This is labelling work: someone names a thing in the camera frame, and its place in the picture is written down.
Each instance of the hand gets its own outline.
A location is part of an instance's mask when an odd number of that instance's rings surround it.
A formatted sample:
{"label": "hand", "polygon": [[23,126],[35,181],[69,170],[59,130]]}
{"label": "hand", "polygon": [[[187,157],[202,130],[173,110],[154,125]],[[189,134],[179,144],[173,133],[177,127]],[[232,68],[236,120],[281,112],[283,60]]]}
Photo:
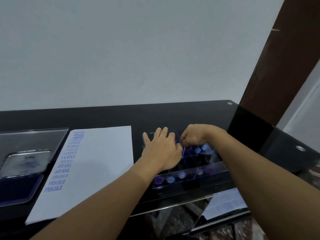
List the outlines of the hand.
{"label": "hand", "polygon": [[225,130],[209,124],[190,124],[181,135],[184,146],[203,145],[212,135],[225,132]]}
{"label": "hand", "polygon": [[159,172],[173,168],[181,159],[182,146],[177,143],[175,145],[175,134],[173,132],[168,133],[168,128],[164,127],[163,130],[158,128],[153,140],[150,141],[148,135],[143,133],[144,143],[146,147],[142,152],[141,159],[146,159],[159,167]]}

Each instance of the white wall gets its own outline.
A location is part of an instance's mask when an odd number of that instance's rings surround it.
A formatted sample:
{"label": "white wall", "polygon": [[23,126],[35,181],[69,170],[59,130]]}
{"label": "white wall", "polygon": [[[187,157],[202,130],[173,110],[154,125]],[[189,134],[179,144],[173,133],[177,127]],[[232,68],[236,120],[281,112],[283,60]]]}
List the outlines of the white wall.
{"label": "white wall", "polygon": [[320,152],[320,61],[294,97],[277,127]]}
{"label": "white wall", "polygon": [[0,110],[239,102],[283,0],[0,0]]}

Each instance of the black desk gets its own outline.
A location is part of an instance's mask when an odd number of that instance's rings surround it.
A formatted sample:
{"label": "black desk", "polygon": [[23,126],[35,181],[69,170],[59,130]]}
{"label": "black desk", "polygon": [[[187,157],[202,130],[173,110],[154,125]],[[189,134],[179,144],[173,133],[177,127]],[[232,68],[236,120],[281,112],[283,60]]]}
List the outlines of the black desk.
{"label": "black desk", "polygon": [[[249,148],[294,173],[316,165],[320,158],[316,151],[229,100],[0,112],[0,131],[131,125],[134,161],[142,153],[143,132],[154,132],[165,126],[183,131],[189,124],[217,125]],[[46,176],[53,164],[48,166]],[[0,208],[0,237],[26,230],[38,231],[47,224],[24,226],[42,186],[30,202]],[[163,191],[149,187],[132,214],[191,202],[231,188],[234,184],[228,172],[168,186]]]}

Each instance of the clear plastic tray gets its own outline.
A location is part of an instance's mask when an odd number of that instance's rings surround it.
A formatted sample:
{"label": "clear plastic tray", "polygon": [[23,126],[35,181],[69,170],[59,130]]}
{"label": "clear plastic tray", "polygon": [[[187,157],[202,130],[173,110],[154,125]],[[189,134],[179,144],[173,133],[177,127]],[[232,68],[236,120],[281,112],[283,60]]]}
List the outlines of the clear plastic tray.
{"label": "clear plastic tray", "polygon": [[[180,142],[180,136],[175,133],[176,143]],[[150,140],[154,133],[147,133]],[[227,171],[224,163],[218,156],[216,150],[209,144],[194,145],[183,148],[183,153],[179,163],[170,170],[162,171],[152,182],[153,189],[161,189],[175,183],[181,183],[196,178],[206,177]]]}

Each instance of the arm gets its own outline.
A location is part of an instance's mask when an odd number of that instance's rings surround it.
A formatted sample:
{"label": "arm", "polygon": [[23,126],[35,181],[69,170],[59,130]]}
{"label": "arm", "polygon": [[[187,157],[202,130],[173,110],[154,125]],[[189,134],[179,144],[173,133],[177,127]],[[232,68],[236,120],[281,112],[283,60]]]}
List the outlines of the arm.
{"label": "arm", "polygon": [[320,191],[255,153],[225,130],[189,125],[184,145],[209,141],[221,155],[253,217],[270,239],[318,239]]}
{"label": "arm", "polygon": [[125,174],[99,190],[37,233],[32,240],[116,239],[153,178],[173,168],[182,147],[174,133],[158,128],[154,139],[143,134],[146,147],[141,158]]}

